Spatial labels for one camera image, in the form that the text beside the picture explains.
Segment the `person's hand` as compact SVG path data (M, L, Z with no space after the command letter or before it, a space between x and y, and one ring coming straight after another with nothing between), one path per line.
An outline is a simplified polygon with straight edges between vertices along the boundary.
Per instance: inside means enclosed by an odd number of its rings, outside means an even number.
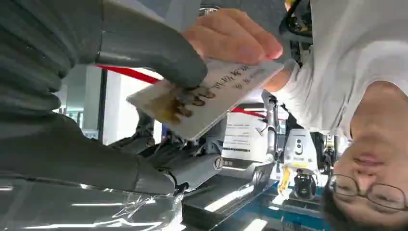
M272 33L233 8L200 16L181 34L203 58L254 65L283 54Z

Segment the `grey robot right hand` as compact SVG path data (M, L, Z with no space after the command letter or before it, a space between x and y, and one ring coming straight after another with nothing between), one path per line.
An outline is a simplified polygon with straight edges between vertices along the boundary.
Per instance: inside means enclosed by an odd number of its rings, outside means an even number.
M196 87L207 68L176 30L114 0L0 3L0 168L72 183L168 194L174 185L143 158L86 138L55 113L78 64L149 67Z

